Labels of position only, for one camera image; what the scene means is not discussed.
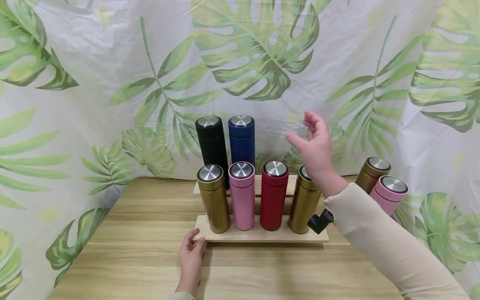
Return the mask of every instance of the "beige sleeve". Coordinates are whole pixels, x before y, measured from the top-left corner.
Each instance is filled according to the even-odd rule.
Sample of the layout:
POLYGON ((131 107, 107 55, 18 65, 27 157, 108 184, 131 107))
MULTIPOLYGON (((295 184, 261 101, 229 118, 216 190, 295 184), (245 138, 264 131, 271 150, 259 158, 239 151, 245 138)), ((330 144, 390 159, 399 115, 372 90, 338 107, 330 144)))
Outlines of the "beige sleeve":
POLYGON ((176 292, 171 294, 167 300, 195 300, 195 297, 187 292, 176 292))
POLYGON ((355 183, 326 199, 325 207, 338 231, 404 299, 469 299, 444 265, 355 183))

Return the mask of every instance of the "person's right hand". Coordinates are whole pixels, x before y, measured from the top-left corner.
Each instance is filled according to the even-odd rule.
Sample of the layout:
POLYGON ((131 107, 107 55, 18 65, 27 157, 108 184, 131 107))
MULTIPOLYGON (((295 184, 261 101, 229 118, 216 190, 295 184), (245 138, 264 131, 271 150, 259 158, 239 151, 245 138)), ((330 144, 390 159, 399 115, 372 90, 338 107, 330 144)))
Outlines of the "person's right hand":
POLYGON ((303 124, 308 127, 308 141, 287 132, 285 137, 303 160, 307 174, 322 190, 325 198, 340 193, 347 181, 332 164, 332 139, 325 121, 313 111, 306 111, 303 124))

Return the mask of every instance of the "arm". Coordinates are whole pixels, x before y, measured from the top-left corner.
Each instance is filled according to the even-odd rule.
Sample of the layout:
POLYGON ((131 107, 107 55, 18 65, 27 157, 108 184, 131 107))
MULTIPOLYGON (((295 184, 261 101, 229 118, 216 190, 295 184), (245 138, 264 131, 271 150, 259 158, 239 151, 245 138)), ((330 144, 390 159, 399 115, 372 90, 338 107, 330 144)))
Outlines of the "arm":
POLYGON ((442 263, 356 184, 348 185, 332 165, 332 140, 325 121, 305 113, 309 140, 293 133, 286 138, 301 155, 307 173, 320 187, 325 207, 338 231, 367 255, 372 265, 407 300, 468 297, 442 263))
POLYGON ((168 300, 195 300, 201 278, 202 257, 207 247, 204 237, 193 243, 193 238, 199 232, 200 230, 195 228, 183 239, 179 250, 180 282, 175 293, 170 295, 168 300))
POLYGON ((325 207, 338 231, 405 299, 469 299, 444 265, 355 183, 330 196, 325 207))

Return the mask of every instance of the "stainless steel lid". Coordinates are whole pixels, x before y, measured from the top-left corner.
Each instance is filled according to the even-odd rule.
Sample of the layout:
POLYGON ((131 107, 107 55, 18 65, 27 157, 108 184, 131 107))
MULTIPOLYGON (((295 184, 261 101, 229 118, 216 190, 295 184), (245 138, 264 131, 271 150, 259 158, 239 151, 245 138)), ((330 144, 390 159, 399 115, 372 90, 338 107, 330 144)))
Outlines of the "stainless steel lid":
POLYGON ((253 173, 253 168, 250 164, 238 162, 230 167, 230 174, 235 178, 247 178, 253 173))
POLYGON ((408 187, 407 185, 401 181, 400 179, 397 179, 392 176, 383 176, 380 179, 380 183, 387 189, 392 192, 397 192, 400 194, 408 192, 408 187))
POLYGON ((282 177, 287 172, 287 166, 277 160, 272 160, 265 164, 265 172, 272 177, 282 177))
POLYGON ((198 125, 202 127, 212 127, 220 122, 220 118, 217 116, 204 116, 197 120, 198 125))
POLYGON ((217 180, 220 176, 222 176, 222 170, 215 165, 205 166, 198 171, 198 178, 205 182, 217 180))
POLYGON ((245 127, 253 122, 252 118, 247 115, 238 115, 230 118, 230 123, 235 127, 245 127))
POLYGON ((367 158, 367 164, 370 165, 370 167, 375 168, 380 171, 387 171, 390 169, 390 164, 379 157, 369 157, 367 158))
POLYGON ((303 177, 305 177, 305 179, 308 179, 308 180, 312 181, 310 176, 308 176, 308 174, 307 174, 307 170, 305 170, 305 166, 300 167, 300 173, 302 174, 303 177))

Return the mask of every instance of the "wooden board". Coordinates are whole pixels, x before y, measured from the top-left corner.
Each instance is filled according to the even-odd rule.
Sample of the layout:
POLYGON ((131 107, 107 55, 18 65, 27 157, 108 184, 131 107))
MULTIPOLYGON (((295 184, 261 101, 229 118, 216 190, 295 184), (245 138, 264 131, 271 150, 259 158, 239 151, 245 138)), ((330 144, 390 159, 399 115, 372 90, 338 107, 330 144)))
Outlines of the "wooden board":
POLYGON ((309 230, 305 234, 297 234, 288 227, 288 216, 282 217, 282 225, 276 231, 268 231, 260 225, 260 216, 255 216, 255 225, 247 231, 239 230, 235 227, 233 216, 230 216, 230 228, 221 234, 213 233, 210 230, 205 215, 199 215, 195 227, 200 229, 197 238, 204 236, 210 243, 228 242, 228 243, 326 243, 328 242, 327 231, 316 234, 309 230))
MULTIPOLYGON (((296 182, 297 182, 297 175, 290 175, 288 177, 287 194, 285 195, 285 198, 293 198, 296 182)), ((198 188, 198 182, 195 183, 193 194, 200 196, 200 189, 198 188)), ((262 176, 255 175, 255 197, 260 197, 261 195, 262 195, 262 176)), ((227 196, 230 196, 230 190, 227 190, 227 196)))

